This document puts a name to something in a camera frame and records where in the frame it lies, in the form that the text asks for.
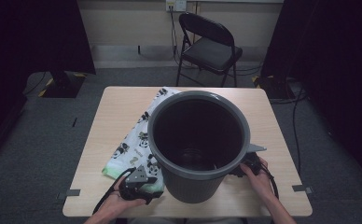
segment folding chair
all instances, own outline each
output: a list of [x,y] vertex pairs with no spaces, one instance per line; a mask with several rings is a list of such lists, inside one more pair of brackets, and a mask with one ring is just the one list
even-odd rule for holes
[[[224,86],[228,72],[233,66],[234,87],[237,87],[236,62],[242,56],[243,50],[234,46],[233,35],[230,31],[220,23],[187,12],[180,15],[179,22],[184,38],[175,86],[178,86],[180,76],[204,86],[201,82],[181,73],[185,60],[197,65],[200,70],[204,69],[224,76],[221,87]],[[198,35],[201,38],[192,43],[188,34]]]

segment wooden table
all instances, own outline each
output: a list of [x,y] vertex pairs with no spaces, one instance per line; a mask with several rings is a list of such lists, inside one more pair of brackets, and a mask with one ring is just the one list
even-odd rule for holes
[[[264,146],[258,155],[269,163],[280,200],[295,217],[307,217],[312,207],[304,191],[292,186],[300,179],[285,139],[263,90],[233,88],[175,88],[180,91],[210,91],[232,101],[244,113],[251,131],[251,143]],[[101,171],[119,143],[135,125],[160,87],[108,87],[97,109],[70,189],[79,196],[67,197],[63,213],[68,217],[89,217],[94,206],[114,182]],[[246,176],[227,175],[216,194],[203,203],[181,203],[167,190],[148,206],[139,206],[121,217],[261,217],[269,213],[251,189]]]

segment person's right hand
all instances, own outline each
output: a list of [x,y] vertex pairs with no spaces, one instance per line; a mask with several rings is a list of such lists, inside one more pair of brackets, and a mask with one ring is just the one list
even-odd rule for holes
[[[259,160],[263,165],[268,167],[268,163],[265,160],[260,157]],[[258,175],[254,175],[252,170],[247,165],[241,163],[240,168],[248,176],[251,187],[260,197],[274,195],[271,181],[263,170],[260,170]]]
[[[268,167],[268,163],[259,157],[260,162]],[[294,218],[289,215],[280,201],[275,197],[271,181],[268,175],[260,170],[258,175],[245,164],[241,163],[240,168],[245,172],[250,180],[251,187],[263,201],[271,213],[271,217],[276,224],[296,224]]]
[[140,206],[146,203],[146,200],[136,199],[132,201],[126,201],[120,197],[119,184],[125,177],[121,177],[118,183],[114,186],[114,192],[112,192],[108,198],[104,201],[94,215],[92,215],[85,224],[106,224],[111,220],[114,220],[119,214],[125,210]]

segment wire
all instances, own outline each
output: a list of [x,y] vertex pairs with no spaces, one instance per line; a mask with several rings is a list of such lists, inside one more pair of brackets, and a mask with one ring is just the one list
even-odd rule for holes
[[133,172],[135,170],[135,168],[129,168],[125,171],[122,172],[122,174],[120,174],[118,176],[118,178],[115,180],[115,182],[111,185],[111,187],[109,187],[108,191],[104,194],[104,196],[102,197],[102,199],[96,204],[96,206],[94,207],[93,210],[93,214],[95,214],[97,211],[99,211],[100,207],[102,206],[102,204],[105,202],[105,200],[109,197],[109,195],[114,192],[114,187],[115,185],[118,183],[118,181],[128,172]]
[[251,70],[256,70],[252,73],[246,73],[246,74],[236,74],[236,76],[238,77],[247,77],[247,76],[251,76],[251,75],[254,75],[256,73],[258,73],[260,71],[260,69],[262,68],[262,64],[263,62],[260,62],[259,63],[259,66],[258,67],[254,67],[254,68],[248,68],[248,69],[236,69],[236,71],[251,71]]
[[294,136],[295,136],[295,142],[297,144],[297,154],[298,154],[298,175],[300,176],[300,166],[301,166],[301,159],[300,159],[300,148],[299,148],[299,139],[298,139],[298,135],[297,135],[297,127],[295,125],[295,114],[297,111],[297,105],[299,102],[299,98],[301,96],[301,93],[303,91],[303,85],[300,86],[300,91],[298,94],[298,98],[295,101],[295,105],[294,105],[294,110],[292,112],[292,127],[294,128]]
[[260,165],[261,165],[260,169],[262,169],[268,175],[271,181],[271,186],[273,187],[274,195],[276,196],[277,199],[280,199],[279,190],[277,188],[276,182],[274,181],[274,176],[271,174],[271,172],[269,172],[269,169],[266,165],[262,163]]
[[303,96],[301,98],[299,98],[298,100],[297,99],[295,99],[295,100],[282,99],[282,100],[276,100],[276,101],[271,100],[271,105],[287,105],[287,104],[296,103],[297,101],[300,102],[307,98],[307,93],[306,92],[294,92],[294,95],[302,94],[302,93],[304,93]]
[[27,91],[26,93],[24,93],[23,95],[27,95],[30,92],[32,92],[41,82],[42,80],[44,80],[45,75],[47,74],[47,72],[44,72],[44,75],[42,75],[41,79],[38,81],[38,83],[36,83],[36,85],[34,87],[32,87],[29,91]]
[[[174,25],[173,7],[169,7],[169,10],[170,10],[170,16],[172,18],[172,46],[174,47],[173,59],[174,59],[175,63],[179,66],[178,61],[180,59],[180,54],[178,52],[178,40],[177,40],[177,34],[175,31],[175,25]],[[184,69],[198,69],[197,66],[190,66],[185,63],[182,63],[182,64],[183,64]]]

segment patterned cloth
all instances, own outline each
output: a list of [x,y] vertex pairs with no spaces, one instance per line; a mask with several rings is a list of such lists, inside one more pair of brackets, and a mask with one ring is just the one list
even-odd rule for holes
[[143,165],[146,168],[146,175],[148,177],[156,177],[158,180],[155,184],[142,186],[141,190],[148,193],[163,191],[163,175],[160,165],[153,157],[149,148],[148,121],[149,116],[162,101],[179,92],[168,87],[163,87],[158,91],[146,112],[144,112],[111,156],[111,159],[103,169],[104,175],[109,175],[116,179],[123,171]]

